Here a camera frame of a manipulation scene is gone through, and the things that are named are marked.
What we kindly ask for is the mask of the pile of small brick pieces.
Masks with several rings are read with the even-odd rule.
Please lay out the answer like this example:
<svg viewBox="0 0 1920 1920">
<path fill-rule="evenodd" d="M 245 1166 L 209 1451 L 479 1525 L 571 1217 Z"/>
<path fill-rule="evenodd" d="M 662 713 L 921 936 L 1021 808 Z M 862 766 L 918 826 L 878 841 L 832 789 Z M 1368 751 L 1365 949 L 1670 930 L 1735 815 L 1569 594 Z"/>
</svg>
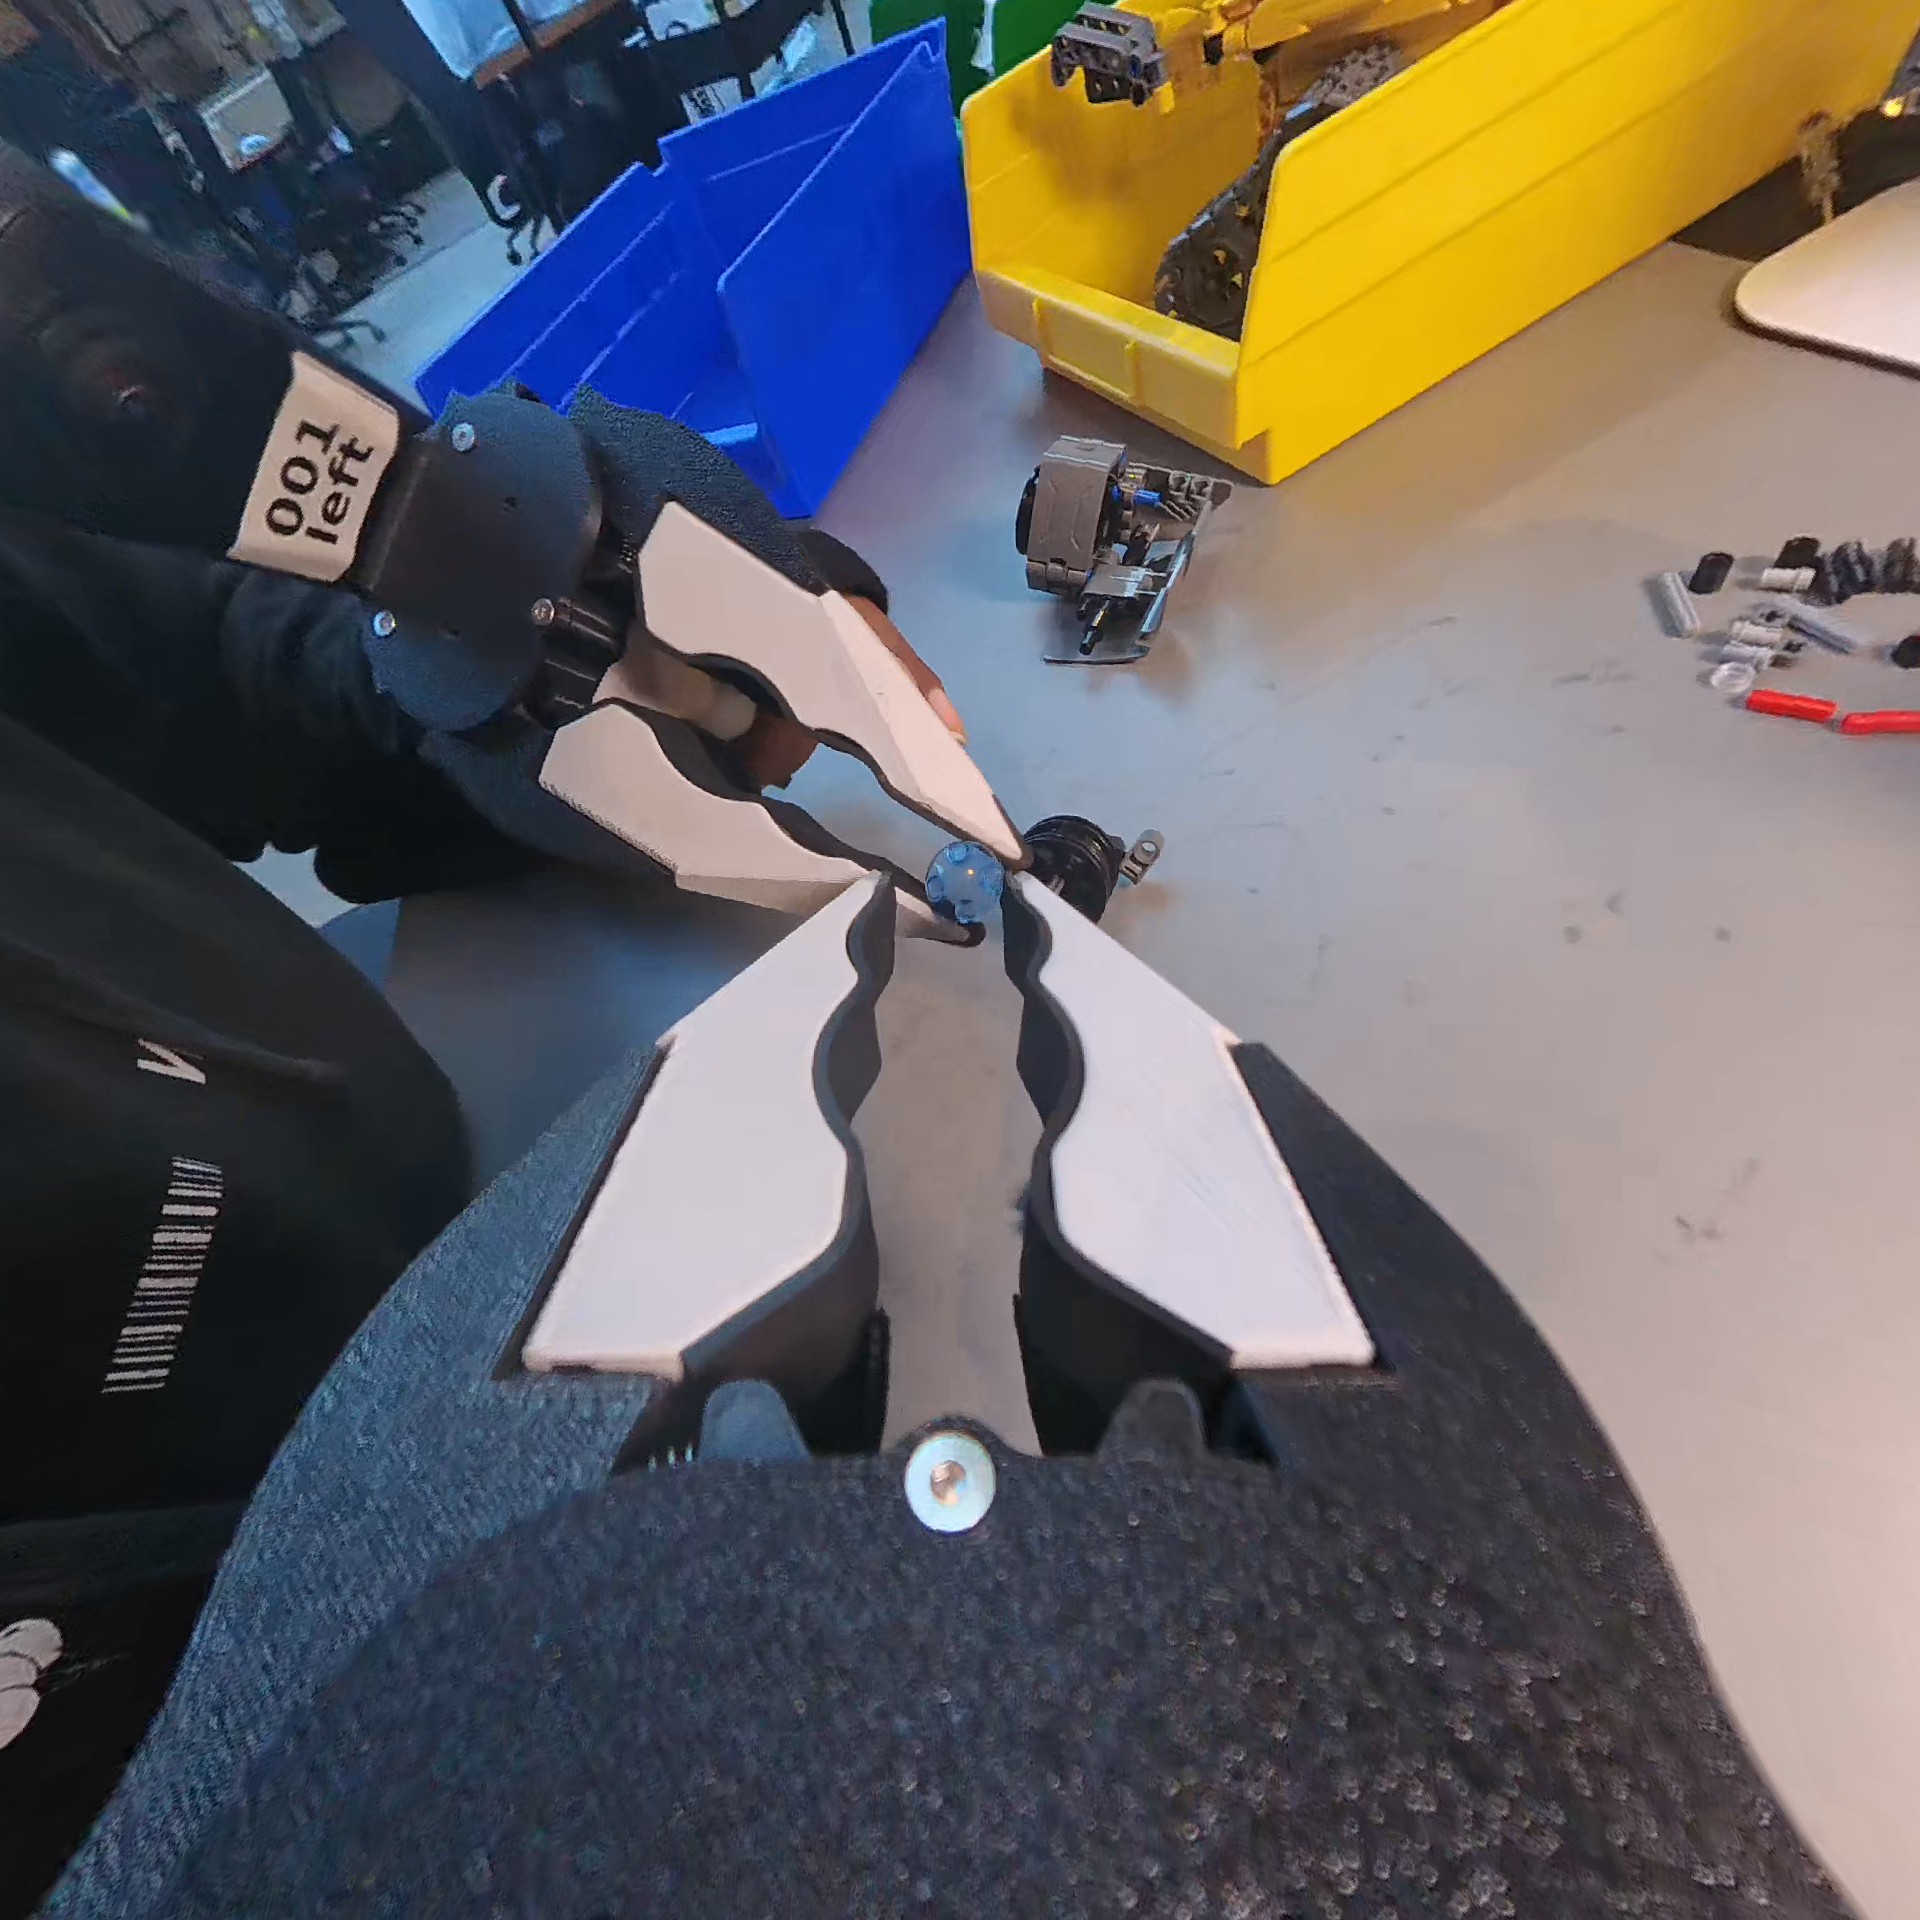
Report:
<svg viewBox="0 0 1920 1920">
<path fill-rule="evenodd" d="M 1663 567 L 1641 584 L 1657 632 L 1693 653 L 1698 683 L 1717 701 L 1768 723 L 1853 742 L 1918 736 L 1915 619 L 1889 640 L 1871 640 L 1849 619 L 1857 602 L 1915 594 L 1910 536 L 1880 546 L 1797 536 L 1774 557 L 1746 561 L 1711 549 L 1691 567 Z M 1808 683 L 1814 669 L 1871 663 L 1906 677 L 1906 705 L 1846 705 Z"/>
</svg>

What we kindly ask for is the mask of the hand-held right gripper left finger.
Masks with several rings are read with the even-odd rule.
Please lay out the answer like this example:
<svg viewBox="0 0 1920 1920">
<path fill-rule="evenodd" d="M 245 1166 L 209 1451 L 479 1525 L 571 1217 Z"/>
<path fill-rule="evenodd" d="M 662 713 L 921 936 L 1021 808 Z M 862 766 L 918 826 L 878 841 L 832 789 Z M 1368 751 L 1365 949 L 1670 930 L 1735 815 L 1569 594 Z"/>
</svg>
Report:
<svg viewBox="0 0 1920 1920">
<path fill-rule="evenodd" d="M 829 1379 L 874 1305 L 849 1118 L 895 890 L 865 877 L 674 1022 L 519 1347 L 541 1377 Z"/>
</svg>

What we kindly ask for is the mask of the person's left hand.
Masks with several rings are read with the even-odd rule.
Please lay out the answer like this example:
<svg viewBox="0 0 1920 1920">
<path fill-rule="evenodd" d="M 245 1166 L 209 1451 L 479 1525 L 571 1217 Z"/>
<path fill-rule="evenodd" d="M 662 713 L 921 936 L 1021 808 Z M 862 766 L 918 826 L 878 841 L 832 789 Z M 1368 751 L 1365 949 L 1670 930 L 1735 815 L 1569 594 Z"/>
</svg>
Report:
<svg viewBox="0 0 1920 1920">
<path fill-rule="evenodd" d="M 889 653 L 889 657 L 898 661 L 905 674 L 913 682 L 922 705 L 931 710 L 931 713 L 943 726 L 946 734 L 962 747 L 967 747 L 969 730 L 959 712 L 952 707 L 946 686 L 939 682 L 931 669 L 898 632 L 898 624 L 890 618 L 889 602 L 882 597 L 882 592 L 848 592 L 845 600 L 853 607 L 853 610 L 858 614 L 858 618 L 867 624 L 867 630 Z M 726 751 L 731 755 L 741 782 L 749 792 L 761 793 L 789 787 L 791 777 L 807 763 L 807 760 L 818 751 L 818 745 L 819 742 L 813 734 L 803 733 L 792 719 L 779 712 L 757 710 L 757 715 L 747 733 L 728 742 Z"/>
</svg>

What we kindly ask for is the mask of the white rounded base plate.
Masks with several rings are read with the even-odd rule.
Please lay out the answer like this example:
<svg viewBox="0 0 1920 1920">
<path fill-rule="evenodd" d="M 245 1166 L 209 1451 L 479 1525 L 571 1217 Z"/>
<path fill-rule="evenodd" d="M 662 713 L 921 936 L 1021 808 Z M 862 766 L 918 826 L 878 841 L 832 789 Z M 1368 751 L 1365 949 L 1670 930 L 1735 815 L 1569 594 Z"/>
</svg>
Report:
<svg viewBox="0 0 1920 1920">
<path fill-rule="evenodd" d="M 1735 318 L 1777 343 L 1918 375 L 1918 181 L 1753 265 Z"/>
</svg>

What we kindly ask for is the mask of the black office chair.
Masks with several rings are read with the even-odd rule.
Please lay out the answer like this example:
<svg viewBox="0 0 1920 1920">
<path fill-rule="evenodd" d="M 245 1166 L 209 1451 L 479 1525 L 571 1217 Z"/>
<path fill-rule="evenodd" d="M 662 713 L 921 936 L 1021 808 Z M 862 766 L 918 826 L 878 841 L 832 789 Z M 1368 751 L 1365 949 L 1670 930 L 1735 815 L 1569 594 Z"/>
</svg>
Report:
<svg viewBox="0 0 1920 1920">
<path fill-rule="evenodd" d="M 425 206 L 383 198 L 333 114 L 279 109 L 275 126 L 251 114 L 230 141 L 234 219 L 282 318 L 328 349 L 383 349 L 390 331 L 358 306 L 425 240 Z"/>
</svg>

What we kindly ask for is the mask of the grey desk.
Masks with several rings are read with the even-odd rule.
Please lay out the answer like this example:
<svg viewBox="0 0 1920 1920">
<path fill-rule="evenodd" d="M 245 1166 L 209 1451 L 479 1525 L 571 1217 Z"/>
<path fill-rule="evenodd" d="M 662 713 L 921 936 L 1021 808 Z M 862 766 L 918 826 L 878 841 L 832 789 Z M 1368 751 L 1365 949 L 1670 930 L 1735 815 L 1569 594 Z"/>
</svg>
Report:
<svg viewBox="0 0 1920 1920">
<path fill-rule="evenodd" d="M 1130 669 L 1042 661 L 1053 438 L 1199 466 L 962 281 L 823 525 L 1027 826 L 1166 834 L 1115 939 L 1494 1269 L 1861 1917 L 1915 1917 L 1915 742 L 1728 707 L 1646 582 L 1915 534 L 1915 384 L 1665 246 L 1202 536 Z"/>
</svg>

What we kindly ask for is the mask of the grey black brick model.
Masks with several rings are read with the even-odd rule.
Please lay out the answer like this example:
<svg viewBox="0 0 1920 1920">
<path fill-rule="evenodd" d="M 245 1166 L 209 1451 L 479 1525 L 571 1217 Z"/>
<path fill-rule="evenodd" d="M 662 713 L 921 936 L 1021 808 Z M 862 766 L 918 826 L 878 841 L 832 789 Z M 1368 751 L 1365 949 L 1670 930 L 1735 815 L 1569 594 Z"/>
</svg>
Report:
<svg viewBox="0 0 1920 1920">
<path fill-rule="evenodd" d="M 1063 607 L 1053 666 L 1146 659 L 1198 538 L 1234 482 L 1135 459 L 1127 447 L 1058 438 L 1030 471 L 1015 549 L 1023 584 Z"/>
</svg>

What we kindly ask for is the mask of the black toy wheel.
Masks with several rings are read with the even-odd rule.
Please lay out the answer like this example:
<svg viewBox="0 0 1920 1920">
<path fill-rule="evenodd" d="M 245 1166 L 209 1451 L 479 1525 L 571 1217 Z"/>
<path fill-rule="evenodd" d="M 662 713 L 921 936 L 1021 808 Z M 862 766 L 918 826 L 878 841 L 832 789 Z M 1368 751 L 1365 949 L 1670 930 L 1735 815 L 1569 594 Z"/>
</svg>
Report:
<svg viewBox="0 0 1920 1920">
<path fill-rule="evenodd" d="M 1089 923 L 1105 917 L 1119 890 L 1127 841 L 1081 815 L 1049 815 L 1023 831 L 1025 877 Z"/>
</svg>

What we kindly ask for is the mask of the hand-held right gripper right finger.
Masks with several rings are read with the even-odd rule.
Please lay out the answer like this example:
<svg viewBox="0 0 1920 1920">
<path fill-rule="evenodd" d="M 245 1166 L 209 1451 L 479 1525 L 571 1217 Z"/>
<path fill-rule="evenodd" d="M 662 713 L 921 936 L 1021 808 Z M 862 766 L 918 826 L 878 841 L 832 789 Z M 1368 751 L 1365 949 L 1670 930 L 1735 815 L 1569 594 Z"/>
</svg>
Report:
<svg viewBox="0 0 1920 1920">
<path fill-rule="evenodd" d="M 1000 898 L 1040 1249 L 1226 1375 L 1368 1369 L 1241 1040 L 1033 877 Z"/>
</svg>

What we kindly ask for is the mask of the yellow storage bin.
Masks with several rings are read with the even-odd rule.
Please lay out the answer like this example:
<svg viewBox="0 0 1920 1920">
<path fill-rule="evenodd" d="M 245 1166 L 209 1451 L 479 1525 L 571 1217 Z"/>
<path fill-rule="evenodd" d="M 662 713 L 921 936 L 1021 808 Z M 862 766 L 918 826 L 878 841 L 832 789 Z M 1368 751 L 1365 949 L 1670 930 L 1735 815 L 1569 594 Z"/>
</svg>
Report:
<svg viewBox="0 0 1920 1920">
<path fill-rule="evenodd" d="M 976 288 L 1278 482 L 1880 109 L 1915 6 L 1115 6 L 962 109 Z"/>
</svg>

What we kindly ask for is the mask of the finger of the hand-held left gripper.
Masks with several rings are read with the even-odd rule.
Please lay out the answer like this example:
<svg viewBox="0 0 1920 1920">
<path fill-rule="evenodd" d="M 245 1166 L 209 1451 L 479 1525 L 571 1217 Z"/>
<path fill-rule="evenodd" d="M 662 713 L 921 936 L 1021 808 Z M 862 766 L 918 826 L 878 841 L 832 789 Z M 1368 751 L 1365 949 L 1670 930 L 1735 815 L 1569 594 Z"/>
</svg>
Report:
<svg viewBox="0 0 1920 1920">
<path fill-rule="evenodd" d="M 811 592 L 670 502 L 638 552 L 645 632 L 695 666 L 721 666 L 929 826 L 1019 871 L 1027 854 L 967 747 L 840 592 Z"/>
<path fill-rule="evenodd" d="M 862 854 L 799 808 L 738 787 L 690 726 L 599 705 L 561 726 L 541 760 L 543 793 L 665 869 L 685 895 L 807 920 L 849 885 L 893 885 L 911 939 L 977 946 L 984 928 L 939 915 L 922 882 Z"/>
</svg>

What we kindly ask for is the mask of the person in black hoodie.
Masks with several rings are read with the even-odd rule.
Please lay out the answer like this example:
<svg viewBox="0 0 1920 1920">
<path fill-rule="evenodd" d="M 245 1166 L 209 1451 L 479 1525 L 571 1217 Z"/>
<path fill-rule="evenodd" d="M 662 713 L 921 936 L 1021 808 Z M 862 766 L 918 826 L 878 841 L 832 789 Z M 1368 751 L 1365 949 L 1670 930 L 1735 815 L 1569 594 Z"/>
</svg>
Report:
<svg viewBox="0 0 1920 1920">
<path fill-rule="evenodd" d="M 5 1917 L 83 1842 L 274 1451 L 467 1193 L 457 1097 L 362 974 L 5 723 Z"/>
</svg>

